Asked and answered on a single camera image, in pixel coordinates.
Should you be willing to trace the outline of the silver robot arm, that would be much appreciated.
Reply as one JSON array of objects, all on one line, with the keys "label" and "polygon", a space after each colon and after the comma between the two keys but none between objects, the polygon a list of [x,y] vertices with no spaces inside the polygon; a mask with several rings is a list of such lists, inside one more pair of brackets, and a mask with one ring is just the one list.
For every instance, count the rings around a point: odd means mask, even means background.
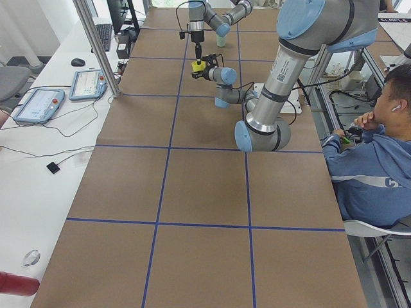
[{"label": "silver robot arm", "polygon": [[178,9],[175,10],[177,22],[180,28],[179,37],[185,39],[186,34],[195,43],[195,63],[200,65],[202,61],[202,46],[204,41],[204,24],[207,24],[219,37],[225,37],[232,25],[250,15],[253,10],[252,1],[232,1],[234,8],[223,15],[218,15],[207,1],[185,1],[189,9],[189,22],[186,29],[182,29],[179,21]]},{"label": "silver robot arm", "polygon": [[195,43],[193,78],[216,83],[215,105],[225,108],[242,103],[247,115],[234,129],[237,147],[244,151],[275,151],[290,140],[290,127],[279,114],[307,60],[325,45],[330,53],[353,51],[376,40],[379,1],[286,1],[277,18],[279,49],[259,95],[235,90],[236,71],[210,64],[202,56],[204,25],[225,37],[253,9],[251,1],[236,1],[234,8],[218,15],[205,1],[189,4],[187,33]]}]

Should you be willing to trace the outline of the person's hand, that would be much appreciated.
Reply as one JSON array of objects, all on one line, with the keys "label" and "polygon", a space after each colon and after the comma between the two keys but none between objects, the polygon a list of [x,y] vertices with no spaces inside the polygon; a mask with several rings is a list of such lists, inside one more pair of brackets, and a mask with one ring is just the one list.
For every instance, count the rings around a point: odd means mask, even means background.
[{"label": "person's hand", "polygon": [[340,139],[345,138],[345,131],[343,131],[342,129],[335,129],[332,132],[333,135],[337,135]]}]

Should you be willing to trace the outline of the person's raised hand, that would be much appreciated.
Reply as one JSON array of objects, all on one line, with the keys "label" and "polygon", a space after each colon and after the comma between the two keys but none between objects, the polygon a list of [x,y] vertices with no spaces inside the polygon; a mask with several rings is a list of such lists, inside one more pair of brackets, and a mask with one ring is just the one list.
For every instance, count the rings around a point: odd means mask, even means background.
[{"label": "person's raised hand", "polygon": [[376,117],[376,114],[374,112],[366,112],[360,115],[359,117],[354,119],[354,124],[367,131],[385,129],[385,126]]}]

